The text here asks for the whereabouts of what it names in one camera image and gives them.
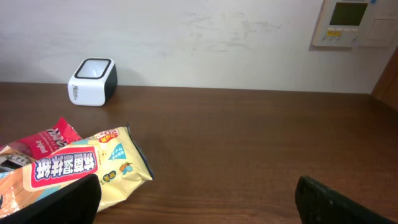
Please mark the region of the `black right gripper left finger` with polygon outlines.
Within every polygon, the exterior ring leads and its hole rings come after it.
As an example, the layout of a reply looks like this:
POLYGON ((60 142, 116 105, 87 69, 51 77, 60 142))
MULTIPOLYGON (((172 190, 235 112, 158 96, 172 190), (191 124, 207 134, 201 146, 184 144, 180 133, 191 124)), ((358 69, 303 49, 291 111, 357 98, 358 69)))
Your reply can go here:
POLYGON ((18 212, 1 224, 92 224, 101 199, 98 176, 89 174, 18 212))

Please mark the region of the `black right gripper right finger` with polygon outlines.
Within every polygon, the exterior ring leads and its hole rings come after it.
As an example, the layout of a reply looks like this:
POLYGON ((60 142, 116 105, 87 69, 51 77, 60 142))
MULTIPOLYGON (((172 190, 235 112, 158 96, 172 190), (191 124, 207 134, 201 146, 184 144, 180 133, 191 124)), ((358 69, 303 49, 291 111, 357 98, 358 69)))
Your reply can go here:
POLYGON ((298 180, 295 204, 303 224, 395 224, 307 175, 298 180))

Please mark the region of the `yellow snack bag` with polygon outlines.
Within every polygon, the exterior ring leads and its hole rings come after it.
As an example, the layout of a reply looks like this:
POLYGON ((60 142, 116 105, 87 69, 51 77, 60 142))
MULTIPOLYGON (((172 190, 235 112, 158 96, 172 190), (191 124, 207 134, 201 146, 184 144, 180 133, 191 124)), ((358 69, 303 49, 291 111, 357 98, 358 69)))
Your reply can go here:
POLYGON ((154 178, 129 126, 102 131, 36 158, 15 146, 5 146, 1 149, 1 217, 89 174, 99 179, 99 212, 126 200, 145 181, 154 178))

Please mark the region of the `red Hacks candy bag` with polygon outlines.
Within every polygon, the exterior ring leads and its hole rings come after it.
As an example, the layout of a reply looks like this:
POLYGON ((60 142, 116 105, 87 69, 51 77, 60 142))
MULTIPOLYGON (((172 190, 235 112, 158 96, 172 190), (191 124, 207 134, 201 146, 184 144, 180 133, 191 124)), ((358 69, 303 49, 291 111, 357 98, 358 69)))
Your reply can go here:
POLYGON ((82 140, 81 136, 64 117, 61 117, 54 127, 10 142, 1 146, 1 150, 10 147, 33 159, 42 159, 60 148, 79 140, 82 140))

